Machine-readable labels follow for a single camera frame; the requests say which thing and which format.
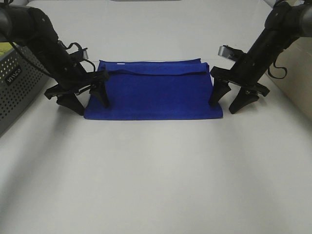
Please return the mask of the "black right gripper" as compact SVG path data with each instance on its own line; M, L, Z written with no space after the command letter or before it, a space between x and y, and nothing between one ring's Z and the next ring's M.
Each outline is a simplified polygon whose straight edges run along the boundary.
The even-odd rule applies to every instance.
M230 70L213 67L211 75L214 78L214 85L209 104L216 106L220 99L231 91L229 83L241 87L229 107L231 114L235 114L246 105L258 101L258 94L266 96L270 92L267 87L258 83L267 68L265 64L255 61L247 54L243 54Z

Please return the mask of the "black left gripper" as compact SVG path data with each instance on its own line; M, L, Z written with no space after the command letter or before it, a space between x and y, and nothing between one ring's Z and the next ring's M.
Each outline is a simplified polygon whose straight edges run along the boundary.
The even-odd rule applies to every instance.
M96 71L93 62L80 59L80 50L68 53L71 46L45 46L44 68L57 84L44 93L48 99L57 97L57 104L64 106L78 115L84 114L84 107L77 95L89 91L104 108L110 105L106 89L105 71Z

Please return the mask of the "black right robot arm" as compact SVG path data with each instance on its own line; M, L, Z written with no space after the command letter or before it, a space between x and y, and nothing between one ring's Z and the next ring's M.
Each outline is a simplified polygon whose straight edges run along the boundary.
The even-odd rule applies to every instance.
M266 96L269 89L258 81L270 66L276 65L278 56L299 38L312 36L312 2L292 6L286 0L275 3L266 18L264 30L248 50L234 49L227 45L219 48L221 57L234 61L231 69L214 66L210 74L214 78L209 105L215 106L228 93L229 84L240 86L240 90L229 106L229 111L237 111L258 101L259 95Z

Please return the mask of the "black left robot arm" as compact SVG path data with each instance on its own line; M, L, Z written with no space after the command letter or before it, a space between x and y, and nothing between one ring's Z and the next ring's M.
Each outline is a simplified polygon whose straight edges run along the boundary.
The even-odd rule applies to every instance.
M0 40L10 43L32 67L57 82L45 91L48 99L56 97L58 105L83 115L85 108L77 96L89 91L103 107L109 107L107 71L87 72L81 65L89 62L87 50L77 42L64 45L42 10L1 2Z

